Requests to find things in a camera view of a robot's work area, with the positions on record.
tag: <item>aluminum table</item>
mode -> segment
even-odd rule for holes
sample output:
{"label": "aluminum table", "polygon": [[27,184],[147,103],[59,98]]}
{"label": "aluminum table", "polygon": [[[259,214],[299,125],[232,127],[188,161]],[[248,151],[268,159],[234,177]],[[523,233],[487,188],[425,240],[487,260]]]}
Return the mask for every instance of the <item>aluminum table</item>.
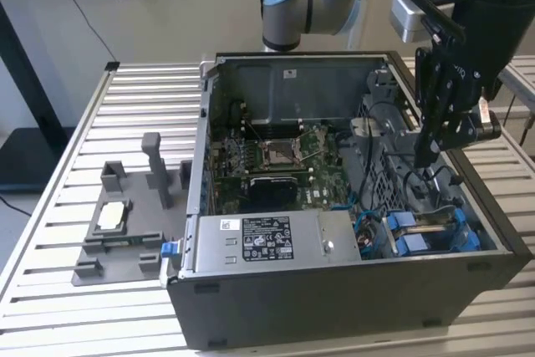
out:
{"label": "aluminum table", "polygon": [[[219,353],[188,350],[167,292],[158,281],[71,285],[100,192],[104,162],[122,160],[127,171],[148,171],[147,157],[140,151],[140,139],[147,130],[160,132],[167,166],[178,167],[180,161],[192,158],[201,96],[199,71],[199,64],[122,64],[116,72],[104,74],[0,277],[0,356],[535,354],[535,262],[503,290],[478,297],[448,329]],[[518,82],[533,86],[535,77],[521,77]],[[535,165],[507,132],[466,154],[535,251]]]}

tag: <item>motherboard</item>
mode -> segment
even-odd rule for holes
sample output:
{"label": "motherboard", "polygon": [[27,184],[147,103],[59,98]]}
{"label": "motherboard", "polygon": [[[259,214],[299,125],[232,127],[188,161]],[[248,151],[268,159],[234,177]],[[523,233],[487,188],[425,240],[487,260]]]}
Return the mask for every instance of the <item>motherboard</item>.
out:
{"label": "motherboard", "polygon": [[212,142],[217,214],[353,209],[337,132],[320,124],[301,124],[292,131],[276,136],[293,137],[264,139],[274,133],[251,125],[230,129]]}

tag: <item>power supply label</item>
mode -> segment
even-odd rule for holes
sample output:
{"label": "power supply label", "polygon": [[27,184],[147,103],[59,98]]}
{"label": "power supply label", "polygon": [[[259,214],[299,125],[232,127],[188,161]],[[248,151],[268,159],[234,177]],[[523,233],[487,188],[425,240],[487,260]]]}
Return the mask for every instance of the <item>power supply label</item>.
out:
{"label": "power supply label", "polygon": [[247,262],[293,259],[289,217],[254,217],[242,220],[243,259]]}

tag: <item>white wall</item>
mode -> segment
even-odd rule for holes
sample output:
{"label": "white wall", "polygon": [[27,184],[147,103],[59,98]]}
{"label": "white wall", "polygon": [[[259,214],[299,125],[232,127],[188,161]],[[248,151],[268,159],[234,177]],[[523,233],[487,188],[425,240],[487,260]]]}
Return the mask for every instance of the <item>white wall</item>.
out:
{"label": "white wall", "polygon": [[[217,51],[262,47],[259,0],[77,1],[123,62],[191,62]],[[105,48],[71,0],[2,3],[60,120],[75,125],[110,60]],[[307,36],[302,49],[345,44],[344,37]]]}

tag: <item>black stand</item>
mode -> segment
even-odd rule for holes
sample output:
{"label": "black stand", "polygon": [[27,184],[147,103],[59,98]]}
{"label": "black stand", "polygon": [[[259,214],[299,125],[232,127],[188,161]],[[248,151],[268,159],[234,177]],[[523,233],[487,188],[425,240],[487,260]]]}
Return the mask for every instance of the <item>black stand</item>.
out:
{"label": "black stand", "polygon": [[46,187],[67,143],[64,130],[0,3],[0,57],[32,112],[38,129],[17,129],[0,149],[0,192]]}

